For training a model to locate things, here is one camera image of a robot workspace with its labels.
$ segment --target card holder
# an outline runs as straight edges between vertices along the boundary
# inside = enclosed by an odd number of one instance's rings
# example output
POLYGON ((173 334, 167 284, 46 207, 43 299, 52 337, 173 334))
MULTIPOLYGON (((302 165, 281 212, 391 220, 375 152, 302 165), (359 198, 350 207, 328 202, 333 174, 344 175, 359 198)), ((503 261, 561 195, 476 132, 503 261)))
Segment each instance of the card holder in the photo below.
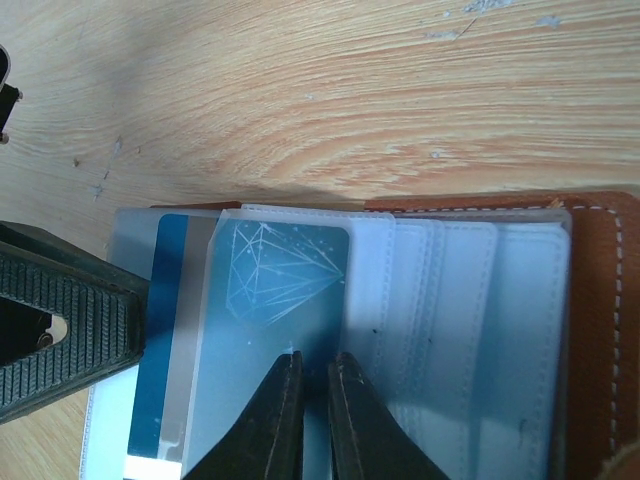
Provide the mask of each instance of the card holder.
POLYGON ((464 212, 481 221, 482 212, 496 209, 520 217, 557 206, 571 213, 574 230, 568 478, 593 478, 601 462, 638 431, 638 201, 620 192, 525 192, 374 201, 366 208, 436 217, 464 212))
POLYGON ((390 214, 363 214, 331 210, 245 204, 237 218, 339 226, 351 236, 347 272, 345 322, 341 351, 353 353, 369 378, 381 368, 382 340, 389 311, 395 218, 390 214))
MULTIPOLYGON (((472 210, 472 211, 464 211, 461 209, 444 209, 445 211, 428 211, 428 212, 407 212, 407 213, 398 213, 399 217, 398 221, 402 221, 405 218, 411 219, 426 219, 426 218, 439 218, 442 220, 451 220, 455 219, 456 221, 474 221, 474 222, 493 222, 497 224, 499 235, 500 235, 500 244, 498 248, 498 256, 496 258, 496 262, 499 263, 500 259, 500 251, 502 250, 501 244, 505 243, 505 229, 511 228, 528 228, 533 229, 533 232, 537 232, 538 234, 542 233, 543 230, 546 232, 547 230, 556 231, 558 227, 564 229, 565 232, 571 232, 572 219, 569 212, 560 208, 549 208, 549 209, 520 209, 515 211, 510 210, 472 210), (516 222, 517 225, 511 226, 512 222, 516 222)), ((551 448, 546 448, 546 450, 550 450, 549 454, 551 455, 549 459, 549 468, 548 475, 550 479, 559 479, 564 478, 565 476, 565 457, 566 457, 566 400, 567 400, 567 355, 568 355, 568 321, 562 323, 562 332, 560 337, 562 338, 562 345, 560 346, 560 356, 557 363, 557 381, 556 381, 556 393, 555 393, 555 411, 553 413, 553 432, 551 437, 549 437, 548 433, 546 437, 541 437, 545 442, 551 443, 551 448)), ((479 355, 479 363, 482 362, 482 355, 479 355)), ((499 455, 498 458, 503 460, 508 460, 506 464, 502 466, 504 471, 509 465, 514 463, 514 460, 518 457, 518 454, 523 453, 523 440, 526 433, 527 427, 527 419, 523 416, 520 419, 520 424, 517 426, 517 430, 519 432, 518 439, 516 442, 509 444, 510 447, 513 448, 514 445, 517 445, 517 454, 514 455, 499 455)), ((478 460, 471 460, 472 468, 477 470, 478 460)), ((547 469, 546 464, 543 464, 541 467, 543 470, 547 469)), ((502 476, 507 475, 506 473, 498 475, 495 478, 502 478, 502 476)))
MULTIPOLYGON (((458 226, 444 225, 447 229, 458 226)), ((559 224, 499 224, 497 235, 491 281, 485 287, 489 292, 487 310, 476 335, 477 356, 471 361, 471 384, 465 377, 451 374, 452 367, 455 372, 454 359, 461 357, 456 347, 468 348, 468 342, 460 345, 461 338, 467 339, 465 333, 472 331, 468 326, 455 330, 453 345, 447 346, 451 356, 441 356, 440 362, 434 361, 429 348, 434 343, 436 349, 443 345, 437 339, 429 344, 416 337, 416 343, 426 348, 423 352, 411 351, 417 354, 417 365, 427 371, 447 372, 447 379, 457 383, 461 392, 471 392, 470 399, 459 393, 457 398, 452 395, 440 402, 456 405, 466 401, 468 415, 463 413, 457 423, 451 423, 455 415, 439 415, 441 409, 433 408, 429 401, 416 408, 419 401, 397 403, 396 398, 390 407, 410 437, 451 478, 519 478, 523 472, 530 478, 544 478, 562 339, 569 240, 559 224), (458 471, 454 470, 456 462, 458 471)), ((465 250, 458 247, 457 255, 465 250)), ((459 283, 458 288, 468 291, 464 284, 459 283)), ((414 374, 413 378, 422 382, 418 398, 431 395, 433 399, 434 391, 442 396, 442 383, 425 379, 424 374, 414 374)))

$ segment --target card with geometric design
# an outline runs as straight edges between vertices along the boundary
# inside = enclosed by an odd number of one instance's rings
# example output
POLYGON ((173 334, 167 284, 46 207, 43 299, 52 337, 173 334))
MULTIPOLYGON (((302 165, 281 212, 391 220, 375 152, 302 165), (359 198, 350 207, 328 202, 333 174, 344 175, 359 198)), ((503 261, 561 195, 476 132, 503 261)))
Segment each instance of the card with geometric design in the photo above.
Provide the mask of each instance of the card with geometric design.
POLYGON ((228 219, 212 241, 188 465, 229 430, 278 355, 304 352, 307 393, 326 391, 344 315, 346 230, 228 219))

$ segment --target leather cover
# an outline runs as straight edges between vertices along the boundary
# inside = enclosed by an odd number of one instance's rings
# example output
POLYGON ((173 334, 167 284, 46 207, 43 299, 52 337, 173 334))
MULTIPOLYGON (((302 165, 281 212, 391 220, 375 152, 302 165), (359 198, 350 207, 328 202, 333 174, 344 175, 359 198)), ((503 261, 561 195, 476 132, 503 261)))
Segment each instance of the leather cover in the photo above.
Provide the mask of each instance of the leather cover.
POLYGON ((638 437, 640 201, 624 192, 373 200, 389 212, 564 207, 573 217, 566 472, 595 478, 638 437))

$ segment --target black clamp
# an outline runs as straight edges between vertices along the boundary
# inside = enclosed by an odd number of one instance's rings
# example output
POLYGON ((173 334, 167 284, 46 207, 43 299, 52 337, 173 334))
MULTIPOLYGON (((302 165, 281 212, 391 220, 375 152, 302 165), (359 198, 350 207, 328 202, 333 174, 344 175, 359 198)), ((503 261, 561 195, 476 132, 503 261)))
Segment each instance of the black clamp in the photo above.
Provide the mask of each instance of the black clamp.
POLYGON ((44 230, 0 221, 0 424, 135 365, 147 290, 44 230))
POLYGON ((22 98, 22 93, 15 87, 5 83, 11 69, 9 54, 0 45, 0 144, 9 141, 9 135, 3 132, 14 105, 22 98))
MULTIPOLYGON (((349 353, 328 368, 335 480, 447 480, 404 433, 349 353)), ((229 432, 185 480, 301 480, 302 355, 276 359, 229 432)))

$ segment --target wood grain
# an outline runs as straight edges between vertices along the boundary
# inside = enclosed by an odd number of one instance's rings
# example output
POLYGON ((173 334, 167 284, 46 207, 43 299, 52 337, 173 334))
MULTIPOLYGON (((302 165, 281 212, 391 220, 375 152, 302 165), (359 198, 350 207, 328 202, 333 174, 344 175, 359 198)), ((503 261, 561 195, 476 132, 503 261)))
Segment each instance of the wood grain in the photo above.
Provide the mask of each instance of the wood grain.
MULTIPOLYGON (((1 216, 100 256, 124 205, 640 184, 634 0, 5 3, 1 216)), ((75 478, 85 401, 0 479, 75 478)))

